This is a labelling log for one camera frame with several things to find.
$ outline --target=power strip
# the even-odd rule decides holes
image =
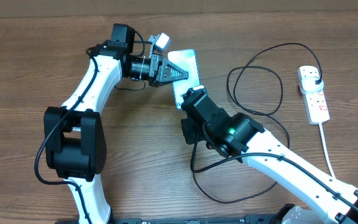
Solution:
[[[298,69],[300,88],[302,88],[302,79],[311,77],[319,77],[316,67],[308,65],[300,67]],[[328,107],[323,90],[309,91],[302,95],[309,124],[321,124],[329,120]]]
[[[313,89],[313,85],[309,85],[307,91],[302,85],[305,80],[314,80],[319,77],[319,72],[316,67],[305,65],[298,69],[299,87],[303,95],[303,102],[305,103],[306,115],[308,117],[309,124],[318,124],[321,134],[321,142],[323,143],[324,155],[326,158],[327,166],[331,176],[335,179],[335,174],[328,157],[328,151],[326,146],[326,140],[323,131],[323,123],[329,120],[329,113],[327,107],[326,97],[322,87],[316,85]]]

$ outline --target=electrical outlet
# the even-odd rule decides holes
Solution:
[[[311,77],[319,77],[316,67],[307,65],[298,69],[299,86],[301,89],[302,80]],[[329,120],[328,107],[323,90],[316,89],[316,91],[308,91],[302,95],[309,124],[319,124]]]

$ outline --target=green led light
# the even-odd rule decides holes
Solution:
[[[236,132],[236,130],[234,130],[233,128],[229,129],[230,134],[234,134],[235,132]]]

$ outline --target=white cable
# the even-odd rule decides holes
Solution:
[[[327,161],[327,166],[329,169],[329,172],[331,173],[331,176],[336,179],[334,171],[333,171],[333,167],[331,167],[331,163],[329,161],[329,157],[328,157],[328,152],[327,152],[327,145],[326,145],[326,138],[324,137],[324,131],[323,131],[323,124],[322,123],[318,123],[318,128],[320,129],[320,135],[321,135],[321,142],[323,143],[323,150],[324,150],[324,155],[326,157],[326,161]]]

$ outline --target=black cable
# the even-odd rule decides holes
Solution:
[[[253,61],[255,60],[255,57],[253,59],[251,59],[250,62],[248,62],[248,65]],[[230,75],[232,72],[236,71],[236,70],[239,70],[239,69],[242,69],[242,71],[244,71],[244,68],[245,67],[237,67],[237,68],[233,68],[229,74],[227,75],[227,80],[226,80],[226,90],[227,90],[227,93],[229,94],[231,100],[237,105],[239,106],[241,109],[243,109],[244,111],[250,113],[250,114],[254,114],[254,115],[257,115],[257,116],[266,116],[268,118],[270,118],[271,120],[273,120],[274,122],[276,122],[284,131],[286,137],[287,137],[287,147],[290,148],[290,134],[288,133],[287,129],[284,128],[284,126],[279,122],[277,121],[275,118],[273,118],[271,115],[273,115],[274,113],[276,113],[278,111],[278,109],[280,109],[281,107],[281,104],[283,102],[283,95],[284,95],[284,87],[283,87],[283,82],[282,82],[282,79],[280,78],[280,76],[274,72],[273,70],[269,69],[269,68],[265,68],[265,67],[261,67],[261,66],[248,66],[248,68],[259,68],[259,69],[263,69],[263,70],[266,70],[266,71],[269,71],[271,73],[273,73],[279,80],[280,82],[280,89],[281,89],[281,94],[280,94],[280,101],[277,105],[277,107],[270,113],[262,113],[262,112],[259,112],[259,111],[256,111],[256,110],[252,110],[252,109],[249,109],[249,108],[246,108],[244,106],[242,106],[239,101],[237,100],[237,97],[236,97],[236,88],[237,88],[237,83],[238,83],[238,80],[239,80],[239,77],[242,75],[240,73],[239,77],[237,78],[237,81],[236,81],[236,84],[234,85],[234,88],[233,88],[233,95],[234,97],[231,95],[231,92],[230,92],[230,89],[229,89],[229,78],[230,78]]]
[[[70,184],[72,186],[75,187],[75,190],[78,192],[78,195],[80,196],[80,200],[81,200],[81,206],[84,210],[84,214],[85,214],[85,218],[88,220],[89,224],[92,224],[92,221],[90,219],[90,215],[88,213],[88,211],[86,210],[85,207],[85,200],[84,200],[84,196],[82,194],[81,191],[81,187],[72,182],[72,181],[47,181],[45,179],[43,179],[39,173],[39,161],[41,158],[41,154],[42,151],[44,150],[45,145],[48,143],[49,139],[51,138],[52,133],[54,133],[58,128],[60,128],[60,125],[66,120],[66,118],[68,117],[68,115],[82,102],[83,98],[85,97],[86,93],[88,92],[88,90],[91,88],[94,80],[96,79],[96,76],[99,72],[98,70],[98,63],[96,62],[96,59],[93,57],[92,54],[92,50],[94,49],[94,47],[90,47],[88,49],[86,49],[86,54],[89,55],[90,59],[93,61],[94,63],[94,73],[92,76],[91,81],[89,82],[88,86],[85,88],[84,92],[81,94],[80,97],[78,97],[78,100],[75,102],[75,104],[62,116],[62,118],[60,118],[60,120],[56,123],[56,125],[53,127],[53,129],[51,130],[51,132],[48,134],[48,136],[44,139],[44,141],[42,142],[40,149],[38,150],[37,156],[35,157],[35,162],[34,162],[34,172],[35,172],[35,176],[37,177],[37,179],[43,183],[43,184],[47,184],[47,185],[62,185],[62,184]]]
[[[206,131],[205,131],[205,128],[203,128],[203,134],[204,136],[206,135],[207,136],[207,141],[209,138],[208,134],[206,134]],[[201,186],[198,184],[197,180],[196,180],[196,176],[195,176],[195,173],[197,173],[197,170],[194,169],[194,166],[195,166],[195,163],[196,163],[196,150],[197,150],[197,144],[198,144],[198,140],[200,138],[200,134],[198,133],[197,135],[197,138],[196,138],[196,142],[194,143],[194,148],[193,148],[193,152],[191,153],[191,160],[190,160],[190,170],[192,171],[193,173],[193,179],[194,179],[194,182],[196,183],[198,189],[203,193],[205,194],[205,196],[207,196],[209,199],[215,201],[215,202],[218,202],[218,203],[223,203],[223,204],[230,204],[230,203],[237,203],[237,202],[241,202],[243,200],[247,200],[247,199],[250,199],[250,198],[254,198],[254,197],[258,197],[259,195],[262,195],[266,192],[268,192],[269,190],[271,190],[272,188],[274,188],[274,186],[276,186],[277,182],[274,182],[269,188],[267,188],[266,190],[264,191],[261,191],[257,194],[254,194],[254,195],[251,195],[251,196],[247,196],[247,197],[243,197],[243,198],[240,198],[240,199],[236,199],[236,200],[232,200],[232,201],[228,201],[228,202],[225,202],[225,201],[221,201],[221,200],[218,200],[218,199],[215,199],[215,198],[212,198],[212,196],[208,195],[202,188]]]
[[[296,162],[293,162],[290,159],[287,159],[284,156],[279,156],[276,154],[271,154],[271,153],[264,153],[264,152],[250,152],[247,154],[241,154],[239,156],[233,156],[227,159],[223,159],[219,162],[215,162],[209,166],[206,166],[202,169],[198,169],[198,170],[194,170],[194,173],[200,173],[200,172],[204,172],[207,171],[209,169],[212,169],[213,167],[217,167],[223,163],[229,162],[229,161],[233,161],[235,159],[241,159],[244,157],[250,157],[250,156],[266,156],[266,157],[272,157],[272,158],[276,158],[279,161],[285,161],[291,165],[293,165],[295,168],[299,169],[300,171],[302,171],[304,174],[306,174],[308,177],[310,177],[312,180],[314,180],[317,184],[319,184],[320,186],[322,186],[324,189],[326,189],[327,192],[331,193],[334,195],[334,197],[336,197],[337,199],[339,199],[340,201],[342,201],[343,203],[345,203],[347,206],[351,207],[352,209],[354,209],[356,212],[358,212],[358,208],[353,205],[352,203],[350,203],[348,200],[346,200],[344,197],[341,196],[341,194],[335,192],[333,189],[329,188],[326,184],[324,184],[324,182],[322,182],[321,180],[319,180],[317,177],[315,177],[313,174],[311,174],[309,171],[307,171],[305,168],[303,168],[302,166],[300,166],[299,164],[297,164]]]
[[[119,88],[117,87],[117,85],[115,85],[114,87],[117,89],[117,90],[128,90],[128,91],[142,91],[146,88],[146,82],[144,82],[144,80],[141,80],[143,82],[143,88],[141,89],[138,89],[138,90],[135,90],[135,89],[130,89],[130,88]]]
[[[142,52],[141,52],[140,54],[138,54],[138,55],[133,55],[133,56],[134,56],[134,57],[141,57],[141,56],[143,56],[143,54],[144,54],[145,42],[144,42],[144,39],[143,39],[142,35],[141,35],[139,32],[137,32],[135,29],[134,29],[134,32],[139,36],[139,38],[140,38],[140,43],[142,43],[142,45],[143,45],[143,50],[142,50]]]
[[[268,51],[268,50],[274,49],[274,48],[276,48],[276,47],[285,46],[285,45],[299,45],[299,46],[302,46],[302,47],[304,47],[304,48],[306,48],[306,49],[309,50],[309,52],[313,55],[314,59],[316,59],[316,62],[317,62],[317,64],[318,64],[318,68],[319,68],[319,71],[320,71],[320,79],[316,80],[316,84],[320,84],[321,81],[323,80],[323,70],[321,69],[321,64],[320,64],[320,61],[318,60],[316,54],[315,54],[308,46],[306,46],[306,45],[304,45],[304,44],[300,44],[300,43],[285,43],[285,44],[279,44],[279,45],[276,45],[276,46],[273,46],[273,47],[269,47],[268,49],[265,49],[265,50],[263,50],[263,51],[257,53],[251,60],[249,60],[249,62],[247,63],[247,65],[244,66],[244,68],[242,69],[242,71],[241,71],[239,77],[237,78],[237,81],[236,81],[235,86],[237,85],[237,82],[239,81],[239,79],[240,79],[242,73],[244,72],[244,70],[245,70],[247,67],[249,67],[249,64],[251,64],[251,63],[256,59],[256,57],[258,57],[260,54],[262,54],[262,53],[264,53],[264,52],[266,52],[266,51]]]
[[[153,44],[153,42],[148,41],[148,40],[146,40],[146,41],[135,40],[134,43],[135,44],[143,44],[143,43],[145,43],[145,44]]]

